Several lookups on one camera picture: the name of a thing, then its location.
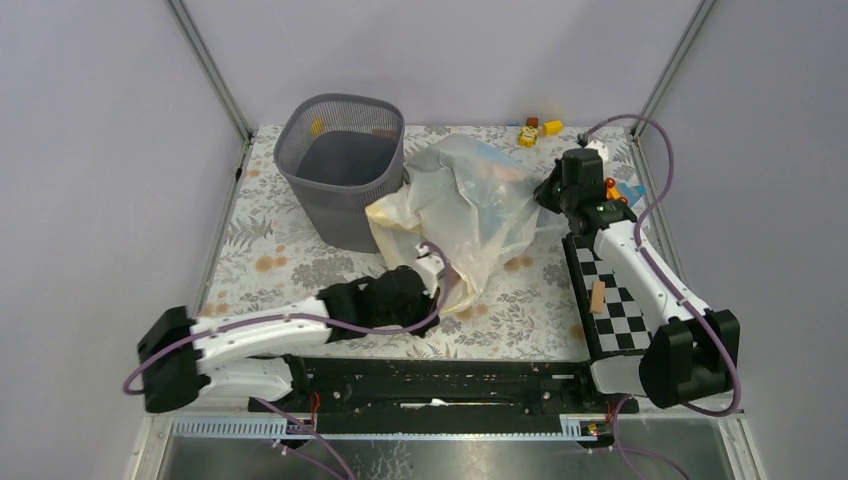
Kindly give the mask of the clear yellow-rimmed plastic bag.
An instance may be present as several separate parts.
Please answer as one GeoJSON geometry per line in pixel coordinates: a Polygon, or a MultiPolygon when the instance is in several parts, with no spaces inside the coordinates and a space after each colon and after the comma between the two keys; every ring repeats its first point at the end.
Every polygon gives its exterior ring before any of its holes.
{"type": "Polygon", "coordinates": [[[407,183],[366,208],[371,233],[390,268],[413,268],[426,242],[445,261],[440,311],[455,313],[482,295],[490,277],[536,240],[568,230],[564,217],[534,199],[540,178],[496,147],[452,134],[413,154],[407,183]]]}

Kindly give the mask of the grey mesh trash bin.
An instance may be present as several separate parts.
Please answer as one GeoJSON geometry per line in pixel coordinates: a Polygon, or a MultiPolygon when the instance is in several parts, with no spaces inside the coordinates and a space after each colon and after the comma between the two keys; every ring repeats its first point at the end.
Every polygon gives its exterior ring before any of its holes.
{"type": "Polygon", "coordinates": [[[288,182],[319,238],[348,251],[376,253],[366,208],[403,185],[405,119],[375,98],[325,93],[302,102],[276,142],[274,164],[288,182]],[[310,127],[320,118],[325,132],[310,127]],[[394,141],[371,134],[396,130],[394,141]]]}

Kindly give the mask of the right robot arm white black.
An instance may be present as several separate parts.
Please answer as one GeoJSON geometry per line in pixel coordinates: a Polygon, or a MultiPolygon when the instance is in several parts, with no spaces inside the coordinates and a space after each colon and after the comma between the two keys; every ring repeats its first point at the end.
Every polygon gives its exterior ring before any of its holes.
{"type": "Polygon", "coordinates": [[[562,240],[590,354],[588,375],[573,386],[575,402],[597,412],[613,395],[644,397],[658,408],[685,406],[726,392],[741,401],[737,371],[740,325],[695,295],[643,238],[627,202],[609,195],[601,153],[566,151],[536,188],[537,202],[564,215],[562,240]]]}

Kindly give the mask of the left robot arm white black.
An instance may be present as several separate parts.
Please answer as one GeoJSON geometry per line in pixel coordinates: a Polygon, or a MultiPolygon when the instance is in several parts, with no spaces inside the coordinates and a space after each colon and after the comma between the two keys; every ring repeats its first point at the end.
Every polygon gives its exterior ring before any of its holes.
{"type": "Polygon", "coordinates": [[[252,314],[192,318],[183,306],[170,308],[138,341],[139,365],[123,389],[142,396],[148,413],[176,411],[204,395],[299,410],[311,387],[286,355],[368,335],[424,336],[438,323],[444,270],[402,265],[252,314]]]}

